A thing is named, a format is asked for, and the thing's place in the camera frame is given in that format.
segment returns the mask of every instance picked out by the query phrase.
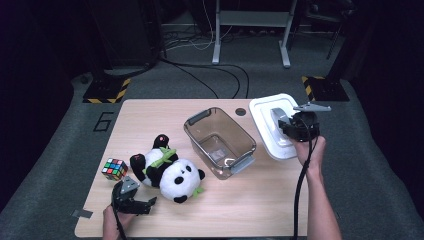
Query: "gray carpet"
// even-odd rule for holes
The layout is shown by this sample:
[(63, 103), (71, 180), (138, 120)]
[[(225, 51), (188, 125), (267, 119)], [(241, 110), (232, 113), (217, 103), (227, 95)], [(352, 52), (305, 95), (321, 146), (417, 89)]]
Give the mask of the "gray carpet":
[[(242, 67), (250, 78), (248, 98), (287, 93), (303, 104), (308, 101), (301, 76), (325, 76), (330, 41), (301, 34), (289, 52), (292, 67), (284, 69), (278, 51), (280, 37), (249, 37), (224, 43), (221, 64)], [(213, 48), (181, 47), (167, 51), (170, 61), (210, 64)], [(231, 98), (237, 81), (213, 69), (184, 68), (219, 98)], [(234, 67), (222, 67), (239, 78), (236, 98), (245, 98), (247, 79)], [(114, 71), (121, 73), (130, 70)], [(32, 171), (0, 215), (0, 239), (76, 239), (77, 218), (84, 206), (103, 151), (119, 114), (121, 103), (82, 103), (88, 84), (82, 76), (72, 81), (74, 98), (62, 123)], [(403, 183), (388, 166), (374, 143), (361, 104), (349, 82), (342, 80), (349, 102), (318, 102), (331, 106), (319, 113), (322, 134), (328, 140), (324, 176), (329, 198), (339, 217), (345, 239), (424, 239), (424, 223)], [(215, 98), (212, 91), (176, 67), (159, 62), (134, 77), (126, 99)], [(103, 112), (111, 120), (107, 131), (93, 132)]]

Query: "yellow and black hazard tape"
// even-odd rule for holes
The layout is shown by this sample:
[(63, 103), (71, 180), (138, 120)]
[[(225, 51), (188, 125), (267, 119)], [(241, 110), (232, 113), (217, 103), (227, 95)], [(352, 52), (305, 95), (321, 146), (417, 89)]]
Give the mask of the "yellow and black hazard tape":
[(119, 103), (127, 91), (131, 79), (127, 79), (122, 83), (122, 87), (114, 98), (85, 98), (84, 103)]
[(305, 86), (305, 90), (306, 90), (306, 95), (308, 95), (308, 99), (309, 101), (315, 101), (315, 96), (314, 96), (314, 92), (312, 90), (312, 87), (310, 85), (310, 79), (322, 79), (324, 80), (324, 77), (311, 77), (311, 76), (302, 76), (302, 82), (303, 82), (303, 86)]

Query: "white lid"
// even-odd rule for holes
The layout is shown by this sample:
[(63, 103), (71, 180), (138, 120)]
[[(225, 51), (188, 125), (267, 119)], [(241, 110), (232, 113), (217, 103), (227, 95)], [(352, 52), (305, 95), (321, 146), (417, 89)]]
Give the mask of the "white lid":
[(296, 101), (287, 94), (281, 93), (274, 96), (256, 98), (249, 104), (249, 109), (261, 135), (262, 141), (268, 154), (276, 160), (284, 160), (296, 157), (296, 150), (289, 140), (283, 134), (272, 117), (272, 109), (281, 108), (288, 117), (293, 116), (297, 107)]

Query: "human arm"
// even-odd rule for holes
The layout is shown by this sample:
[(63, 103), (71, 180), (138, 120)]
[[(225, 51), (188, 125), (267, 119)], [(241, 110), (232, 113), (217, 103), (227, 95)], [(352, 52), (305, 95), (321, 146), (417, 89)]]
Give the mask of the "human arm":
[[(124, 230), (128, 228), (135, 216), (136, 214), (118, 212), (118, 218)], [(112, 206), (109, 205), (103, 210), (103, 240), (117, 240), (119, 237), (115, 214)]]
[[(292, 140), (292, 142), (300, 163), (304, 165), (308, 158), (309, 143), (295, 140)], [(318, 136), (312, 140), (312, 145), (315, 145), (315, 148), (306, 171), (309, 188), (308, 239), (342, 239), (339, 225), (327, 197), (321, 172), (326, 140), (324, 137)]]

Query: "glass storage box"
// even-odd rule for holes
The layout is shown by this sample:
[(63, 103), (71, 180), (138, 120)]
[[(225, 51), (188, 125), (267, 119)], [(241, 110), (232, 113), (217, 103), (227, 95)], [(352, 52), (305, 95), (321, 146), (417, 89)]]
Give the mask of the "glass storage box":
[(220, 108), (209, 108), (189, 118), (184, 131), (218, 179), (227, 179), (255, 161), (255, 140)]

